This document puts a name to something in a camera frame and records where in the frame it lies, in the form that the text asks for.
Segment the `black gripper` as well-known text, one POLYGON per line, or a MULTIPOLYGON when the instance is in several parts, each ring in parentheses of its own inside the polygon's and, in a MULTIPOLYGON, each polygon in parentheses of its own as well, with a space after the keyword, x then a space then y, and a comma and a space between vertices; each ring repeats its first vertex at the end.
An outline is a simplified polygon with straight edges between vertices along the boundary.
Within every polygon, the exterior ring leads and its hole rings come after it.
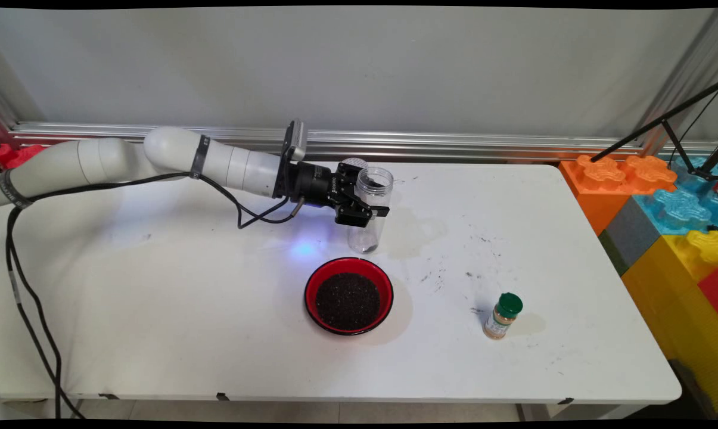
POLYGON ((274 198, 285 198, 305 206, 334 207, 335 223, 349 227, 366 228, 370 220, 386 217, 388 206, 369 206, 361 201, 339 203, 338 193, 343 186, 354 186, 366 163, 359 165, 341 162, 336 171, 312 163, 294 163, 287 157, 279 159, 273 188, 274 198))

